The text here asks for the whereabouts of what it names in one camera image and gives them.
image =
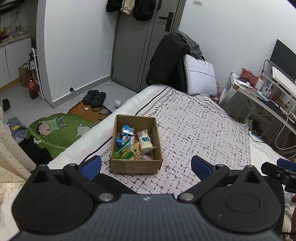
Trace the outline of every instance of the light switch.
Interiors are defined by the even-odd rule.
[[[194,1],[194,3],[199,4],[199,5],[202,5],[202,0]]]

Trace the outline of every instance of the monitor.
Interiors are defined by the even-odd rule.
[[[274,65],[290,80],[296,80],[296,54],[281,41],[277,40],[274,51],[270,57],[271,65]]]

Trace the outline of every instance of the countertop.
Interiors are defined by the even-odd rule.
[[[0,48],[3,47],[3,46],[5,46],[5,45],[7,45],[7,44],[10,44],[10,43],[12,43],[14,41],[25,39],[25,38],[29,38],[29,37],[31,37],[33,35],[34,34],[32,34],[32,33],[25,33],[23,35],[20,35],[20,36],[15,37],[15,38],[9,37],[9,39],[7,41],[5,41],[3,43],[0,43]]]

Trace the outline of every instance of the slipper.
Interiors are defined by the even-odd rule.
[[[7,111],[10,109],[10,103],[8,99],[2,100],[2,103],[3,103],[3,111]]]
[[[106,99],[105,92],[95,93],[94,99],[91,102],[91,107],[94,107],[94,108],[101,107],[104,104],[105,99]]]
[[[82,99],[82,103],[86,104],[86,105],[90,105],[91,102],[93,101],[94,96],[95,96],[96,93],[99,93],[99,91],[98,90],[89,90],[89,91],[87,91],[86,96],[84,96],[83,99]]]

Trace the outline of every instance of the blue gripper pad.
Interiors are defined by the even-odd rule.
[[[290,170],[292,172],[296,172],[296,163],[294,163],[294,162],[280,158],[277,160],[276,164],[279,167]]]
[[[215,167],[212,164],[206,162],[199,156],[192,157],[191,169],[200,180],[205,179],[215,171]]]
[[[101,171],[102,159],[100,156],[93,156],[87,161],[79,164],[80,173],[87,177],[89,180],[93,180],[96,175]]]

